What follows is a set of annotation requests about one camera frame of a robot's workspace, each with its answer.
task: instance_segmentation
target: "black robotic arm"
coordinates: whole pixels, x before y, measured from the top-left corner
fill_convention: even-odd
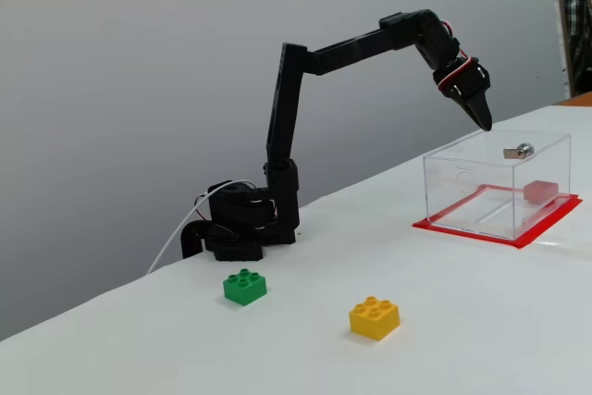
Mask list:
[[[369,57],[415,45],[434,70],[438,89],[456,102],[481,129],[491,130],[485,91],[489,75],[467,56],[446,22],[429,10],[381,19],[379,29],[318,51],[284,43],[267,134],[267,187],[233,184],[210,198],[211,221],[195,221],[181,233],[183,257],[206,249],[218,261],[256,261],[262,246],[292,244],[300,224],[298,168],[290,152],[304,73],[323,76]],[[210,191],[219,187],[216,184]]]

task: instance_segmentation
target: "red base plate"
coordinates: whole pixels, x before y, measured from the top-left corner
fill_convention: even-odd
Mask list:
[[[500,188],[500,187],[494,187],[494,186],[480,186],[479,189],[477,189],[477,191],[475,193],[480,193],[486,187]],[[455,208],[458,208],[459,206],[464,204],[469,199],[474,198],[475,193],[473,193],[471,196],[467,196],[466,198],[462,199],[458,203],[451,205],[449,208],[442,210],[440,213],[434,215],[434,217],[432,219],[437,221],[438,219],[440,219],[444,215],[450,213]],[[557,210],[555,210],[553,213],[549,214],[544,219],[541,219],[538,222],[538,224],[534,225],[531,229],[529,229],[527,232],[525,232],[520,238],[518,238],[514,241],[503,240],[501,238],[496,238],[493,236],[477,235],[475,233],[469,233],[466,231],[452,230],[449,228],[434,226],[427,219],[423,219],[419,222],[416,222],[415,224],[413,224],[413,226],[417,227],[417,228],[423,228],[425,230],[439,231],[441,233],[448,233],[450,235],[464,236],[465,238],[473,238],[474,240],[491,241],[491,242],[497,242],[499,244],[512,245],[512,246],[516,247],[517,249],[522,249],[523,247],[532,243],[540,235],[545,233],[549,228],[553,227],[564,216],[568,215],[572,210],[574,210],[575,207],[577,207],[581,202],[582,202],[582,200],[579,198],[579,196],[577,194],[570,194],[570,199],[567,203],[565,203],[564,205],[559,207]]]

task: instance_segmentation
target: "transparent acrylic box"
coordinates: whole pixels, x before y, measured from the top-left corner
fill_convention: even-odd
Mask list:
[[[525,159],[504,149],[529,143]],[[570,200],[569,135],[478,132],[424,156],[431,226],[514,241]]]

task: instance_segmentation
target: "lego brick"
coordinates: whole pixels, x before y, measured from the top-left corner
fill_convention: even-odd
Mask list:
[[[230,275],[223,283],[224,296],[240,305],[247,305],[267,294],[265,278],[243,268],[237,275]]]
[[[399,307],[369,296],[350,312],[351,331],[380,341],[399,326]]]
[[[559,184],[535,180],[524,187],[524,198],[534,205],[542,205],[559,194]]]

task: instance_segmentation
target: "white table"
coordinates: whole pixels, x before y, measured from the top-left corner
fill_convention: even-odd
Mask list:
[[[592,109],[497,127],[573,135],[585,201],[535,244],[412,228],[417,158],[304,208],[297,243],[247,265],[261,300],[226,301],[243,263],[199,254],[0,343],[0,394],[591,393]],[[380,342],[349,332],[369,295],[401,310]]]

